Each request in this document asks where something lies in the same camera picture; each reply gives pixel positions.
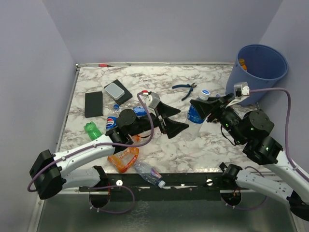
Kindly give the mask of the clear bottle blue label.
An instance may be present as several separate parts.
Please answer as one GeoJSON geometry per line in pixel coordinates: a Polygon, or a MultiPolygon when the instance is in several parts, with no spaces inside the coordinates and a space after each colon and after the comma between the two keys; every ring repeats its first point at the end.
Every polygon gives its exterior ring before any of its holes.
{"type": "Polygon", "coordinates": [[[183,131],[182,137],[186,141],[193,141],[197,138],[199,131],[202,127],[204,119],[202,119],[193,105],[190,105],[189,110],[187,112],[186,124],[189,127],[183,131]]]}

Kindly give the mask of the crushed bottle blue cap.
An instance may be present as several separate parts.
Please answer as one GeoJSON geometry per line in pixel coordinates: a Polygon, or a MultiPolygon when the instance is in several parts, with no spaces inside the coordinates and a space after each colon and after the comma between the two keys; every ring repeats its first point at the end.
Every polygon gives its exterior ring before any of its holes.
{"type": "Polygon", "coordinates": [[[113,105],[112,116],[118,118],[120,115],[134,113],[137,117],[146,116],[146,111],[143,107],[122,108],[118,104],[113,105]]]}

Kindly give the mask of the small orange juice bottle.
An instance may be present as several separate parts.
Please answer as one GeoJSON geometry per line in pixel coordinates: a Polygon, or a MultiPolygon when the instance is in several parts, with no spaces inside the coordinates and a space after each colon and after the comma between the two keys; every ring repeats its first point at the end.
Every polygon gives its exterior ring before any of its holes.
{"type": "Polygon", "coordinates": [[[247,71],[247,66],[246,66],[245,60],[243,58],[239,59],[239,64],[243,68],[244,71],[247,71]]]}

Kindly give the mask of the Pepsi label bottle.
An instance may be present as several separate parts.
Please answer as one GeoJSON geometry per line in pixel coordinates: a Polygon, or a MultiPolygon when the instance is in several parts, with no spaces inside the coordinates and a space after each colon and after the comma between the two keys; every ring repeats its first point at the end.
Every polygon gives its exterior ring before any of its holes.
{"type": "Polygon", "coordinates": [[[115,116],[107,117],[105,131],[109,131],[110,129],[115,128],[117,126],[117,124],[116,124],[117,119],[118,119],[118,117],[115,117],[115,116]]]}

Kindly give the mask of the small clear water bottle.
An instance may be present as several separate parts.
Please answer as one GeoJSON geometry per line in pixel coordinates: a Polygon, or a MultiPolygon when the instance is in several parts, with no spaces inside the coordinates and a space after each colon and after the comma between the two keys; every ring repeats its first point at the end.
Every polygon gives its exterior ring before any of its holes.
{"type": "Polygon", "coordinates": [[[136,161],[133,165],[134,170],[148,183],[163,188],[166,182],[163,180],[160,173],[158,173],[151,165],[136,161]]]}

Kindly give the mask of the blue plastic bin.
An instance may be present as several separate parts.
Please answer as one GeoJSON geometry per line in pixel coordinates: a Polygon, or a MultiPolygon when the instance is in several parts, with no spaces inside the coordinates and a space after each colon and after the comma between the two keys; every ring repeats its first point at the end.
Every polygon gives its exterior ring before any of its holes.
{"type": "Polygon", "coordinates": [[[287,73],[288,62],[279,51],[262,44],[247,45],[237,53],[225,93],[233,93],[234,84],[239,82],[247,82],[251,90],[271,88],[287,73]],[[247,71],[240,66],[240,58],[245,60],[247,71]]]}

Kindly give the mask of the clear bottle orange pattern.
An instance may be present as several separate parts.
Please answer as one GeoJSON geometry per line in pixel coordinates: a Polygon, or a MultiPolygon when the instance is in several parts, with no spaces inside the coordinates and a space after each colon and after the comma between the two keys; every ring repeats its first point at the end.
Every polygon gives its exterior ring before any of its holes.
{"type": "Polygon", "coordinates": [[[139,144],[141,142],[141,138],[138,135],[134,135],[131,137],[133,144],[139,144]]]}

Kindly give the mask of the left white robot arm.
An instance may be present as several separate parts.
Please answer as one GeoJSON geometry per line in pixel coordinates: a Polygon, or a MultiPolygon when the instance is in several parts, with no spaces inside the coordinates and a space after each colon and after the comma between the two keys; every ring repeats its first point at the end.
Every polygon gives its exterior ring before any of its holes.
{"type": "Polygon", "coordinates": [[[137,116],[132,109],[122,110],[115,120],[115,127],[97,139],[65,152],[41,152],[29,171],[32,178],[29,185],[35,186],[35,192],[42,200],[54,197],[65,188],[93,187],[97,191],[103,190],[107,179],[96,168],[82,174],[80,167],[134,147],[132,136],[149,131],[152,137],[156,127],[168,138],[175,137],[189,127],[169,118],[178,113],[179,109],[162,102],[154,109],[154,113],[145,116],[137,116]]]}

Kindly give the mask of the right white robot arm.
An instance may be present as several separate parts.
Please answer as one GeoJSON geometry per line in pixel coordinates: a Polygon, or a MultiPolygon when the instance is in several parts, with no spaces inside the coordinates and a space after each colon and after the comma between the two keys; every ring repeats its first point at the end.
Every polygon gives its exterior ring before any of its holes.
{"type": "Polygon", "coordinates": [[[211,97],[207,101],[191,100],[198,115],[207,122],[218,121],[232,136],[236,145],[243,145],[243,153],[253,162],[275,173],[279,183],[253,174],[237,165],[221,165],[222,184],[227,189],[235,186],[251,189],[290,207],[293,214],[309,219],[308,174],[301,175],[288,160],[282,145],[270,136],[274,123],[262,110],[254,110],[240,118],[230,106],[233,94],[211,97]]]}

